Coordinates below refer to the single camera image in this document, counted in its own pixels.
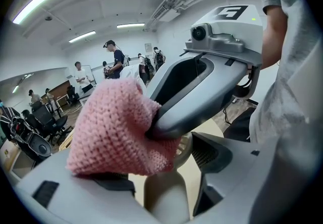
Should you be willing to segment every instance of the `beige table surface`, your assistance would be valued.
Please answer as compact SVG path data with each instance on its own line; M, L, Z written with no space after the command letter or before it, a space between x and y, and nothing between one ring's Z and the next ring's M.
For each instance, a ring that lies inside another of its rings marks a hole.
M202 125L200 125L199 127L195 128L192 131L208 133L219 137L223 137L222 131L212 119L209 119L208 121L206 121L205 123L203 123ZM192 216L195 202L198 196L198 190L199 190L200 179L201 179L201 172L197 164L195 163L195 160L192 155L189 157L186 163L178 169L178 172L183 176L186 183L189 210L190 210L190 215ZM129 174L129 180L131 180L135 184L136 200L141 205L143 205L143 186L146 180L146 176Z

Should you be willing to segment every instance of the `air conditioning vent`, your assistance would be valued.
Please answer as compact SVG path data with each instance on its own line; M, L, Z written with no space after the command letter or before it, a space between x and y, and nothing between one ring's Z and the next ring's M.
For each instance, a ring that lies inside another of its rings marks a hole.
M161 15L163 15L168 9L166 9L164 6L160 8L158 12L153 16L153 18L156 20L158 19Z

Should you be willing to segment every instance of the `man wearing cap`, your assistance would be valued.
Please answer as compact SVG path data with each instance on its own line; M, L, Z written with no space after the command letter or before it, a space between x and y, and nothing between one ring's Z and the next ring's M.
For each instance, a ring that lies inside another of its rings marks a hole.
M116 48L116 44L112 41L109 40L103 48L106 48L107 51L113 52L114 57L115 57L115 63L112 68L109 69L109 72L112 72L114 74L114 79L119 79L120 78L120 72L123 69L123 62L125 59L124 54L121 52L121 50Z
M32 89L29 90L29 96L31 96L31 103L34 104L37 101L40 101L42 103L42 99L38 94L34 94L34 92L32 91Z

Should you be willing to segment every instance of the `wall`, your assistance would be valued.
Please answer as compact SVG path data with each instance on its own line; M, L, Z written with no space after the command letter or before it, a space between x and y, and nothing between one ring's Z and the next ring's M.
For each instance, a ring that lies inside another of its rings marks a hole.
M106 48L103 48L105 42L110 39L120 47L124 54L131 58L137 57L139 53L145 54L146 43L151 43L153 47L157 45L156 34L141 31L116 33L109 37L98 38L92 42L81 42L80 45L66 50L71 75L75 75L76 68L74 63L76 61L81 62L82 65L90 65L93 71L102 71L103 61L106 61L108 64L113 63L113 53L107 52Z
M22 36L21 26L5 22L0 36L0 81L66 66L63 51L43 39L26 39Z
M167 60L174 60L183 52L185 42L191 37L190 28L197 20L218 6L235 4L253 4L257 7L266 28L266 15L262 11L261 0L205 0L183 11L171 22L162 23L157 28L158 48L166 55ZM261 102L270 86L275 81L278 66L274 65L261 71L256 91L251 99Z
M2 85L0 97L5 106L13 107L21 113L25 109L31 109L29 106L31 101L31 97L28 96L29 89L42 96L45 94L46 88L55 88L66 81L65 68L36 72L33 76L24 80L15 93L12 93L14 87L8 88L7 85Z

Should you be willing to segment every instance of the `knit texture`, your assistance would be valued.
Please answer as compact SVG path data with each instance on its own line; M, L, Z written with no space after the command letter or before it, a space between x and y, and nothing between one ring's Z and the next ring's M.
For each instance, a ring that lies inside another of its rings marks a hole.
M133 78L104 80L77 118L67 169L85 175L149 176L171 171L180 138L154 141L145 137L160 107L142 95Z

